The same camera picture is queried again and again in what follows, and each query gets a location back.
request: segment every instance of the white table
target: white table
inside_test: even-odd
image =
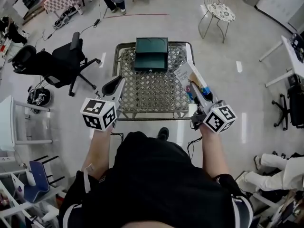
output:
[[[35,110],[49,112],[49,108],[15,101],[10,95],[0,103],[0,149],[4,151],[15,151],[18,144],[43,144],[52,143],[52,140],[17,140],[15,126],[15,106],[21,105]]]
[[[282,40],[277,43],[274,47],[272,47],[268,52],[266,52],[261,58],[259,58],[259,61],[262,62],[264,58],[269,56],[272,52],[274,52],[276,49],[278,49],[281,45],[284,45],[288,52],[288,56],[290,58],[292,69],[289,70],[287,73],[283,74],[282,76],[268,82],[265,84],[265,87],[268,87],[270,85],[275,84],[276,82],[287,78],[293,74],[297,74],[301,77],[304,77],[304,63],[301,63],[298,60],[298,57],[295,54],[294,48],[291,46],[289,39],[285,38],[284,36],[281,36]]]

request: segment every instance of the tiled floor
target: tiled floor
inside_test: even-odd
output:
[[[105,18],[97,28],[83,32],[81,38],[84,40],[84,54],[89,59],[101,58],[105,52],[105,62],[103,67],[92,64],[83,72],[84,76],[97,86],[102,86],[104,79],[112,74],[116,45],[134,42],[136,37],[168,37],[173,41],[188,41],[193,46],[199,72],[218,96],[225,99],[237,113],[236,123],[222,134],[225,154],[234,177],[243,170],[253,169],[252,159],[255,155],[271,153],[273,150],[287,155],[294,151],[303,153],[302,130],[289,125],[289,130],[283,132],[281,127],[273,127],[279,118],[279,110],[271,105],[271,101],[278,100],[279,93],[286,93],[285,82],[269,88],[264,86],[265,82],[283,74],[289,67],[286,53],[280,48],[263,63],[258,61],[281,35],[288,37],[290,34],[242,0],[236,0],[237,19],[229,26],[225,43],[222,44],[216,21],[212,22],[208,34],[202,40],[198,23],[203,15],[203,4],[203,0],[135,0],[135,3],[126,0],[127,16],[120,16],[119,12],[113,15],[108,10],[105,13],[106,5],[101,0],[101,17],[105,13]],[[51,52],[70,42],[75,31],[82,31],[92,25],[99,17],[98,0],[87,2],[83,10],[82,16],[76,14],[68,25],[56,31],[49,40],[39,40],[37,50],[45,48]],[[24,30],[31,33],[29,44],[35,45],[44,29],[47,37],[53,31],[54,19],[54,15],[44,12],[25,25]],[[201,30],[206,29],[208,19],[202,23]],[[236,61],[241,62],[242,72],[238,72]],[[13,95],[20,101],[26,101],[27,89],[39,81],[39,76],[13,73],[12,66],[6,64],[2,73],[0,100]],[[18,147],[17,158],[27,162],[45,153],[58,154],[61,162],[53,164],[53,171],[58,172],[58,176],[61,173],[73,176],[82,166],[92,137],[92,131],[85,127],[79,110],[85,97],[94,97],[94,94],[80,78],[75,85],[75,97],[68,96],[68,86],[56,89],[49,85],[47,88],[54,93],[51,114],[49,118],[43,114],[35,116],[30,121],[30,130],[36,136],[51,136],[54,143]],[[42,130],[38,120],[34,121],[43,116],[47,119],[48,124],[44,124],[47,131]],[[118,122],[114,131],[125,135],[130,131],[142,131],[149,136],[156,136],[161,127],[167,126],[170,130],[169,140],[186,149],[188,142],[200,136],[190,129],[189,124],[189,121]],[[112,138],[112,164],[119,143],[119,137]],[[200,144],[194,144],[192,162],[196,166],[202,166]]]

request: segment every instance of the white pants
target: white pants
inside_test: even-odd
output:
[[[245,176],[246,182],[250,182],[258,186],[263,191],[288,189],[283,187],[284,170],[287,165],[287,160],[274,154],[263,154],[261,158],[261,165],[277,167],[282,171],[273,175],[272,177],[261,176],[255,172],[250,172]]]

